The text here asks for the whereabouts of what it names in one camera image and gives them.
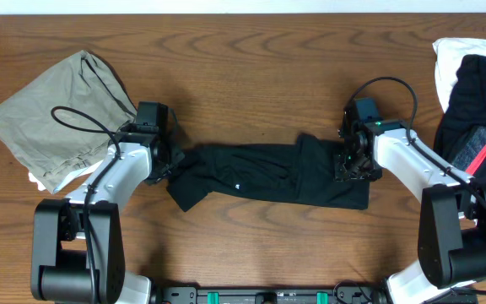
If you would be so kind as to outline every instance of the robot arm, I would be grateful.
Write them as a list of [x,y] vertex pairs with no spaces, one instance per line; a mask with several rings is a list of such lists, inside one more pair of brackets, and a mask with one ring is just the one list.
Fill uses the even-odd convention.
[[[411,138],[418,140],[410,131]],[[343,128],[346,152],[338,167],[343,180],[373,179],[381,168],[392,172],[422,204],[418,261],[386,281],[389,301],[422,303],[486,278],[486,210],[449,176],[472,183],[486,199],[486,184],[454,168],[421,142],[418,147],[450,171],[419,153],[408,142],[400,121],[383,121],[370,99],[351,100],[345,108]],[[477,227],[461,230],[459,218],[478,220]]]
[[[168,107],[141,102],[135,123],[116,133],[121,150],[89,200],[89,223],[97,299],[101,303],[149,304],[155,288],[143,276],[125,270],[119,211],[127,204],[139,183],[156,183],[178,161],[167,141]],[[84,201],[95,178],[116,157],[116,144],[99,168],[64,199],[45,199],[35,210],[31,292],[35,299],[87,303],[91,278],[85,251],[62,248],[61,242],[84,238]]]

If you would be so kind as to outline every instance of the black clothing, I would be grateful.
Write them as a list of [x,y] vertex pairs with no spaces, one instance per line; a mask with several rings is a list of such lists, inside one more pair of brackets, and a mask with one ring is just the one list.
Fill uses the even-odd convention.
[[206,145],[185,152],[168,192],[184,211],[215,191],[241,198],[366,209],[369,183],[335,182],[343,144],[302,134],[296,145]]
[[[471,142],[481,140],[482,127],[486,128],[486,57],[465,56],[456,75],[458,82],[435,140],[436,153],[453,165]],[[486,155],[474,176],[486,178]]]

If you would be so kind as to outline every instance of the wooden table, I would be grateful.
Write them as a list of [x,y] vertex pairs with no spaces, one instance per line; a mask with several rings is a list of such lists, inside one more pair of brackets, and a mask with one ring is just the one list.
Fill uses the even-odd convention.
[[[135,103],[175,108],[190,144],[289,144],[301,132],[338,138],[352,92],[394,75],[418,92],[415,129],[432,144],[442,115],[432,42],[452,36],[486,38],[486,14],[0,16],[0,103],[84,49],[113,66]],[[410,114],[398,84],[364,94],[384,117]],[[35,302],[33,212],[52,197],[0,141],[0,303]],[[140,185],[122,212],[127,268],[162,284],[374,282],[417,258],[419,203],[387,172],[370,201],[355,211],[212,193],[183,213],[164,183]]]

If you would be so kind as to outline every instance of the green connector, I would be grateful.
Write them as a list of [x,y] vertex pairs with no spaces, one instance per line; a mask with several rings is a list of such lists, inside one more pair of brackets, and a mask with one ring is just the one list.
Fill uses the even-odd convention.
[[316,293],[316,304],[327,304],[327,293],[326,292]]
[[218,292],[208,292],[208,304],[219,304]]

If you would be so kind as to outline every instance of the gray cloth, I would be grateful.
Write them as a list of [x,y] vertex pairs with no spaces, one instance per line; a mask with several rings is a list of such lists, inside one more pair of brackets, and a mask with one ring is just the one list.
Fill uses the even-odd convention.
[[475,127],[469,140],[455,156],[452,165],[459,170],[466,171],[486,145],[486,127]]
[[[49,68],[4,101],[0,105],[0,139],[51,193],[68,173],[104,159],[109,140],[102,133],[79,132],[58,124],[50,115],[54,106],[80,110],[112,131],[136,116],[111,70],[85,51]],[[56,114],[71,125],[98,129],[67,111]]]

